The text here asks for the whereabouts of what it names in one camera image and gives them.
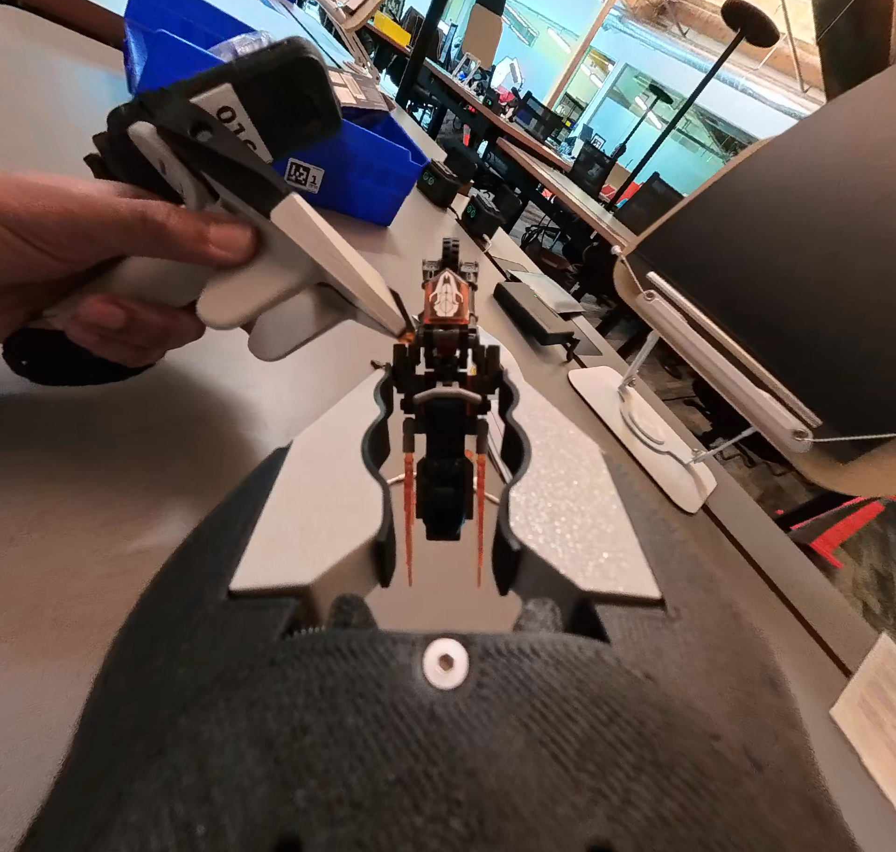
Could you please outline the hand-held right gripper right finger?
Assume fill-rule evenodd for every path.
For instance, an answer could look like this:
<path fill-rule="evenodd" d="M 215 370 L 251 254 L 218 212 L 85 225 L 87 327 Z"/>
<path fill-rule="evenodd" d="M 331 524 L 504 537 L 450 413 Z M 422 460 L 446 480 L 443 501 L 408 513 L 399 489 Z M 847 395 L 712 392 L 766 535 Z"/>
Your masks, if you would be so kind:
<path fill-rule="evenodd" d="M 497 399 L 499 497 L 492 572 L 502 595 L 555 602 L 661 602 L 599 444 L 519 374 Z"/>

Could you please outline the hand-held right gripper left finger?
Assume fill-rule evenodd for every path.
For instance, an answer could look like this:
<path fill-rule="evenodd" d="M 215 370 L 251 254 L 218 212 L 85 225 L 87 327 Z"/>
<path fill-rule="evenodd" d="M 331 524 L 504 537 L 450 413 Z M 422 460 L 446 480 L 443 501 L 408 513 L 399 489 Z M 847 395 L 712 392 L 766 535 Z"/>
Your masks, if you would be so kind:
<path fill-rule="evenodd" d="M 294 597 L 321 622 L 342 595 L 388 588 L 396 569 L 393 387 L 376 368 L 290 443 L 230 579 L 240 598 Z"/>

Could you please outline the black orange lego motorcycle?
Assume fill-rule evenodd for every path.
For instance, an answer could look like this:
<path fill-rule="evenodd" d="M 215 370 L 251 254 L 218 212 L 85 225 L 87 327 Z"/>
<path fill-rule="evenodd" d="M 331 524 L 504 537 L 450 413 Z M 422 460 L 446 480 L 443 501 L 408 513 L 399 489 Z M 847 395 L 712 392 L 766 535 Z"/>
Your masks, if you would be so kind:
<path fill-rule="evenodd" d="M 476 585 L 485 559 L 488 414 L 501 382 L 499 347 L 480 336 L 475 312 L 478 263 L 460 242 L 442 240 L 440 258 L 422 263 L 423 306 L 412 345 L 393 350 L 391 379 L 401 426 L 405 563 L 413 582 L 413 527 L 426 538 L 460 540 L 476 521 Z"/>

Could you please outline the person's left hand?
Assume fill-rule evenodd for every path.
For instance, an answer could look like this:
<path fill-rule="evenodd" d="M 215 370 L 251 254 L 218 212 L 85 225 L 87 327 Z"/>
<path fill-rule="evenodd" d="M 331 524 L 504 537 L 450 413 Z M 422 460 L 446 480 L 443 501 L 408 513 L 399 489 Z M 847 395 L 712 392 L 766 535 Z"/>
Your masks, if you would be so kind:
<path fill-rule="evenodd" d="M 186 210 L 122 183 L 55 175 L 1 177 L 1 340 L 11 340 L 120 259 L 146 257 L 208 267 L 249 263 L 258 248 L 251 225 Z M 142 371 L 200 339 L 190 308 L 115 294 L 84 296 L 53 327 L 87 353 Z"/>

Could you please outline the blue storage bin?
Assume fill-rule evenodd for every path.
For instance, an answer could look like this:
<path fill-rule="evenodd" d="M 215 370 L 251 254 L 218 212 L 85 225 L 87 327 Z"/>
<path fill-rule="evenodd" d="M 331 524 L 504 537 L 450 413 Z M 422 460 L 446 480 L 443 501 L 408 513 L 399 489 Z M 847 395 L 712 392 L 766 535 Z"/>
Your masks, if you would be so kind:
<path fill-rule="evenodd" d="M 163 88 L 203 108 L 317 208 L 387 226 L 428 163 L 389 113 L 342 112 L 336 63 L 268 2 L 274 28 L 206 0 L 128 0 L 129 93 Z"/>

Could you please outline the white board stand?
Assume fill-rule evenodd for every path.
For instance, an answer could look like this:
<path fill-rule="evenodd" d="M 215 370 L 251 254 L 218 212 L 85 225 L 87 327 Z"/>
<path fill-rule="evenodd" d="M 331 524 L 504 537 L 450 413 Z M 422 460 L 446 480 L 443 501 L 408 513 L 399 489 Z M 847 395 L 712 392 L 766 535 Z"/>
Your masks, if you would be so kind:
<path fill-rule="evenodd" d="M 821 422 L 745 349 L 655 271 L 633 304 L 650 327 L 622 373 L 605 366 L 577 371 L 574 390 L 680 510 L 694 514 L 716 489 L 711 460 L 761 434 L 786 453 L 804 454 Z M 687 443 L 644 397 L 639 371 L 660 341 L 667 342 L 747 421 L 731 440 L 700 451 Z"/>

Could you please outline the black charger with green light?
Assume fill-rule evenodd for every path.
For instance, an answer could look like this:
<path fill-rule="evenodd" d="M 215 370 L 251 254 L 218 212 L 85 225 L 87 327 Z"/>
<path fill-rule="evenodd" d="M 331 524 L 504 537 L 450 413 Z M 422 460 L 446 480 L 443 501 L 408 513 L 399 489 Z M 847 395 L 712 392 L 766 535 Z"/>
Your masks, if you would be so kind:
<path fill-rule="evenodd" d="M 470 237 L 490 240 L 503 228 L 504 215 L 492 198 L 475 190 L 463 206 L 459 222 Z"/>
<path fill-rule="evenodd" d="M 416 188 L 434 206 L 448 210 L 467 181 L 445 163 L 430 160 L 423 168 Z"/>

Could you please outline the black power adapter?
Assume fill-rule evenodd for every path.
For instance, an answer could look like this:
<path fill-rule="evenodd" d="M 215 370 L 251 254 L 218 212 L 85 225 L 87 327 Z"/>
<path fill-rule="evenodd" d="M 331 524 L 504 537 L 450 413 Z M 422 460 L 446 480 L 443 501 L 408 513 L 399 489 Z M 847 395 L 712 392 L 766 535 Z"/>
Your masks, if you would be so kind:
<path fill-rule="evenodd" d="M 572 357 L 579 343 L 573 319 L 584 310 L 552 279 L 517 271 L 495 285 L 493 298 L 524 337 L 540 346 L 559 345 Z"/>

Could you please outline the background wooden desk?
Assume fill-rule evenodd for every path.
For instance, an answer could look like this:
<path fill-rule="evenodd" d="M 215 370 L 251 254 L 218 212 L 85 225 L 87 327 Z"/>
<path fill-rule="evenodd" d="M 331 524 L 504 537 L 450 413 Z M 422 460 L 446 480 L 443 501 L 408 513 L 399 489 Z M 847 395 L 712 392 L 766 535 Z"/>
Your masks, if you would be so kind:
<path fill-rule="evenodd" d="M 611 245 L 632 245 L 636 236 L 601 203 L 576 186 L 569 177 L 571 166 L 550 148 L 535 141 L 521 127 L 498 116 L 484 106 L 451 74 L 427 59 L 420 71 L 420 80 L 427 83 L 441 106 L 466 120 L 472 137 L 495 144 L 511 161 L 527 174 L 532 182 L 549 190 L 561 204 L 582 219 Z"/>

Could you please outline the red black chair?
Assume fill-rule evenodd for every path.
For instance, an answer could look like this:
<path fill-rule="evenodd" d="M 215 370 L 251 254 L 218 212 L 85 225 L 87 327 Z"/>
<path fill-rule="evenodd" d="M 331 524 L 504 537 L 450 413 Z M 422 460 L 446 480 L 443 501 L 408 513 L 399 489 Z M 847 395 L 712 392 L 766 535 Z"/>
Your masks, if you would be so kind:
<path fill-rule="evenodd" d="M 844 566 L 837 550 L 887 507 L 894 507 L 894 502 L 893 496 L 849 497 L 825 492 L 790 510 L 778 511 L 772 520 L 808 561 L 833 577 Z"/>

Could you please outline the black support column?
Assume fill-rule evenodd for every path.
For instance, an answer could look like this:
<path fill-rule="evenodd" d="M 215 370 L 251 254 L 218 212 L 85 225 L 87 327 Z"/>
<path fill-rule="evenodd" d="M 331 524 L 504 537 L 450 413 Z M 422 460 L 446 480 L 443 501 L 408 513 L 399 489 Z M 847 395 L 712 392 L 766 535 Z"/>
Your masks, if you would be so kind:
<path fill-rule="evenodd" d="M 431 0 L 420 33 L 411 47 L 408 64 L 401 77 L 396 96 L 397 106 L 407 110 L 409 98 L 418 81 L 420 70 L 426 60 L 431 43 L 435 39 L 438 22 L 442 18 L 448 0 Z"/>

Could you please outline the cardboard panel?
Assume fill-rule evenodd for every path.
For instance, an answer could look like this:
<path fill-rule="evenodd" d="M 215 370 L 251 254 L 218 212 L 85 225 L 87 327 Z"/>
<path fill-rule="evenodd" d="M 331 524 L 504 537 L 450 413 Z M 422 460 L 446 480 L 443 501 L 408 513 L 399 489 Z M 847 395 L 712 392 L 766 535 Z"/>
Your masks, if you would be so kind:
<path fill-rule="evenodd" d="M 502 32 L 503 15 L 476 3 L 469 14 L 462 54 L 472 58 L 482 70 L 491 70 Z"/>

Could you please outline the dark display board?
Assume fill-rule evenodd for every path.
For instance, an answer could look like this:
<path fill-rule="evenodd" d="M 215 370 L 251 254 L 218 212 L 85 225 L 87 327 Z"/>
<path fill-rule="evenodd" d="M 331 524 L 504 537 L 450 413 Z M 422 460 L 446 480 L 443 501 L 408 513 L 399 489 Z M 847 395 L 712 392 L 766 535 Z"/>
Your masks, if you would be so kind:
<path fill-rule="evenodd" d="M 614 281 L 803 477 L 894 497 L 894 66 L 715 174 Z"/>

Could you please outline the white paper sheet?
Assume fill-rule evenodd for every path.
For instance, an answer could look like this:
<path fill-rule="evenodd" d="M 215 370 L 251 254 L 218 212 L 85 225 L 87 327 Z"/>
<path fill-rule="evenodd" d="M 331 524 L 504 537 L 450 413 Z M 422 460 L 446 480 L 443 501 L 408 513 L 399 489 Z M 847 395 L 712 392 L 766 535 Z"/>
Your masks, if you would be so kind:
<path fill-rule="evenodd" d="M 895 806 L 895 642 L 882 633 L 831 708 L 831 717 Z"/>

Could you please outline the black floor lamp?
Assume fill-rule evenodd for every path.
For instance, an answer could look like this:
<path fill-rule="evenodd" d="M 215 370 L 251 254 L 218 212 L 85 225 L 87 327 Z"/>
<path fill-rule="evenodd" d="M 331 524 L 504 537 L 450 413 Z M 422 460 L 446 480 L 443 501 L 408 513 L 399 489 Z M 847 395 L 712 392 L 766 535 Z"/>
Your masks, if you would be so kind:
<path fill-rule="evenodd" d="M 675 97 L 656 81 L 635 79 L 626 92 L 630 126 L 626 128 L 626 153 L 623 166 L 628 169 L 666 129 L 667 118 L 674 111 Z"/>
<path fill-rule="evenodd" d="M 726 63 L 740 43 L 747 41 L 751 46 L 768 50 L 780 39 L 780 33 L 771 18 L 764 11 L 746 0 L 725 0 L 721 7 L 721 17 L 725 25 L 734 33 L 733 38 L 716 61 L 713 62 L 711 68 L 694 88 L 690 96 L 688 96 L 684 103 L 676 110 L 666 127 L 660 131 L 658 137 L 645 151 L 643 157 L 633 166 L 628 178 L 621 182 L 614 195 L 606 203 L 606 209 L 608 209 L 610 213 L 615 212 L 616 206 L 621 200 L 625 190 L 636 180 L 638 174 L 640 174 L 644 167 L 647 166 L 668 137 L 678 129 L 681 120 L 685 118 L 688 111 L 699 99 L 703 90 L 711 83 L 711 80 L 718 74 L 721 67 Z"/>

